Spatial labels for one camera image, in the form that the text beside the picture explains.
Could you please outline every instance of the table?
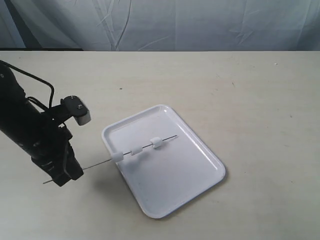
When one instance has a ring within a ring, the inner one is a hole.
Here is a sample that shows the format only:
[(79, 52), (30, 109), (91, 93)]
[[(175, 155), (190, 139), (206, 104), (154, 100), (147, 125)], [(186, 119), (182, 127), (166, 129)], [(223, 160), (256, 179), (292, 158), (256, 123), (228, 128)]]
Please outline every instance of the table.
[[(320, 52), (0, 52), (77, 95), (92, 121), (67, 125), (83, 167), (110, 155), (102, 129), (171, 106), (225, 164), (225, 180), (168, 217), (142, 213), (114, 163), (64, 187), (0, 134), (1, 239), (318, 240)], [(16, 73), (28, 96), (49, 89)]]

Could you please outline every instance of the small white cylinder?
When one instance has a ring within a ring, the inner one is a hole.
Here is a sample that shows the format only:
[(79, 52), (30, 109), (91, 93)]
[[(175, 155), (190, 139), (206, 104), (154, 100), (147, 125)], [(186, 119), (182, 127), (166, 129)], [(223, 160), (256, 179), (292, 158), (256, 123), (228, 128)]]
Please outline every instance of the small white cylinder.
[(141, 153), (143, 150), (142, 146), (137, 146), (131, 149), (131, 156)]
[(118, 151), (111, 154), (112, 161), (118, 163), (124, 159), (124, 154), (122, 151)]
[(156, 148), (160, 147), (164, 141), (160, 137), (156, 136), (156, 137), (150, 139), (150, 142), (153, 144), (153, 148), (156, 149)]

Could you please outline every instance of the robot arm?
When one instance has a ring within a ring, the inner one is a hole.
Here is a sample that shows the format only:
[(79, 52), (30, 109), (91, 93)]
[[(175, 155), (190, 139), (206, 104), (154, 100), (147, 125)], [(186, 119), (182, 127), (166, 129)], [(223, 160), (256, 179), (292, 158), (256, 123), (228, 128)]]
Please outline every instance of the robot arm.
[(64, 122), (74, 117), (82, 126), (91, 120), (89, 110), (77, 96), (68, 96), (61, 99), (60, 105), (51, 107), (53, 91), (49, 107), (34, 97), (26, 97), (8, 66), (20, 70), (0, 61), (0, 131), (28, 153), (33, 163), (49, 174), (58, 186), (71, 179), (77, 180), (84, 172), (75, 158), (69, 143), (73, 136)]

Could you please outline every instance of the plastic tray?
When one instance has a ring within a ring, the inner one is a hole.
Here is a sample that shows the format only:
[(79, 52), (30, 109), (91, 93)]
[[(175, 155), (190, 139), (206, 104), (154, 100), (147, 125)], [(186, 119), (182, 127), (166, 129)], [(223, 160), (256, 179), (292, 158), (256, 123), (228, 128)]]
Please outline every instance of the plastic tray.
[(166, 105), (157, 105), (125, 118), (102, 131), (110, 153), (129, 152), (153, 137), (164, 141), (159, 148), (124, 156), (117, 164), (142, 211), (159, 219), (220, 182), (226, 170), (221, 161), (187, 124)]

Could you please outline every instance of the thin metal skewer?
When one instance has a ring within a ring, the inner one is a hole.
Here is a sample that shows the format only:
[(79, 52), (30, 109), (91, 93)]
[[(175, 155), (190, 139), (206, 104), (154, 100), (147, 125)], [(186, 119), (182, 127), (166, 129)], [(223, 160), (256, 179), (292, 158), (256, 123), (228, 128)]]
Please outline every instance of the thin metal skewer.
[[(162, 139), (162, 141), (166, 141), (166, 140), (169, 140), (169, 139), (173, 139), (173, 138), (175, 138), (175, 137), (177, 137), (177, 136), (178, 136), (178, 135), (170, 136), (170, 137), (167, 137), (167, 138), (165, 138), (165, 139)], [(153, 145), (153, 144), (150, 143), (150, 144), (148, 144), (148, 145), (143, 146), (142, 148), (145, 149), (145, 148), (150, 147), (150, 146), (152, 146), (152, 145)], [(124, 156), (124, 155), (128, 155), (128, 154), (130, 154), (130, 153), (131, 153), (131, 151), (128, 151), (128, 152), (124, 153), (123, 156)], [(84, 168), (82, 168), (82, 170), (86, 170), (86, 169), (93, 168), (93, 167), (95, 167), (95, 166), (98, 166), (98, 165), (100, 165), (100, 164), (104, 164), (104, 163), (109, 162), (109, 161), (111, 161), (111, 160), (112, 160), (112, 158), (110, 158), (110, 159), (108, 159), (108, 160), (105, 160), (105, 161), (102, 161), (102, 162), (99, 162), (99, 163), (97, 163), (97, 164), (95, 164), (95, 165), (92, 165), (92, 166), (84, 167)], [(45, 182), (43, 182), (42, 184), (47, 184), (47, 183), (50, 183), (50, 182), (53, 182), (53, 180), (51, 179), (51, 180), (45, 181)]]

